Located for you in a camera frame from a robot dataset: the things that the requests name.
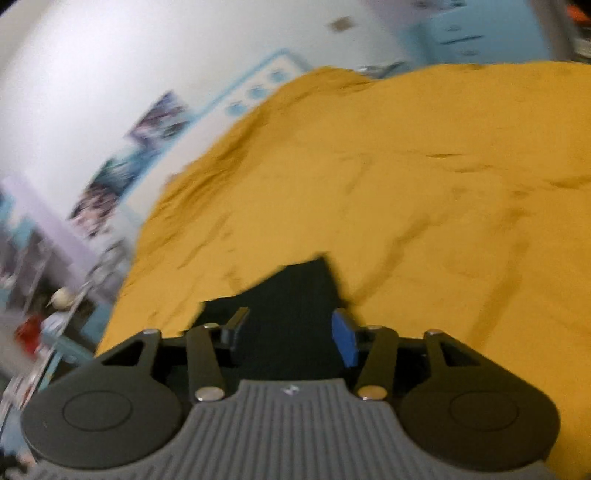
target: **metal screw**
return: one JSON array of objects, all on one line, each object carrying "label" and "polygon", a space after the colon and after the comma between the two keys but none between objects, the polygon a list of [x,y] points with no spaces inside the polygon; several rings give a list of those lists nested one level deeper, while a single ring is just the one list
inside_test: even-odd
[{"label": "metal screw", "polygon": [[357,396],[362,400],[383,400],[388,396],[388,390],[377,385],[366,385],[357,390]]},{"label": "metal screw", "polygon": [[195,392],[195,398],[199,401],[221,400],[226,393],[219,387],[203,387]]}]

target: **bed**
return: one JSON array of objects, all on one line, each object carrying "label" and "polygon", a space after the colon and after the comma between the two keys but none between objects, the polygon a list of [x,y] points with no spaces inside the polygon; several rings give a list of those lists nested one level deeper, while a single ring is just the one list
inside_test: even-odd
[{"label": "bed", "polygon": [[100,346],[325,252],[354,314],[445,330],[546,392],[549,465],[591,471],[591,67],[289,83],[168,185]]}]

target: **red object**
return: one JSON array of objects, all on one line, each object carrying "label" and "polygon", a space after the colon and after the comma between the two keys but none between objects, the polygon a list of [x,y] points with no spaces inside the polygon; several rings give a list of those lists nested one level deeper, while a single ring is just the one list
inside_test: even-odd
[{"label": "red object", "polygon": [[31,356],[35,356],[35,351],[40,344],[42,322],[43,317],[41,315],[31,315],[14,332],[14,339]]},{"label": "red object", "polygon": [[576,5],[568,5],[569,15],[570,18],[573,19],[575,23],[588,25],[591,23],[589,17],[583,12],[579,7]]}]

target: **gray rubber base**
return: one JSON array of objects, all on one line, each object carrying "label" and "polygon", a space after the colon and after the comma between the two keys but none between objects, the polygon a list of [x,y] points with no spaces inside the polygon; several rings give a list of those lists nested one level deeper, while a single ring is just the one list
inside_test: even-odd
[{"label": "gray rubber base", "polygon": [[407,437],[389,405],[354,397],[342,380],[242,381],[232,397],[196,405],[181,432],[144,460],[104,472],[41,462],[27,478],[556,480],[541,462],[503,473],[446,465]]}]

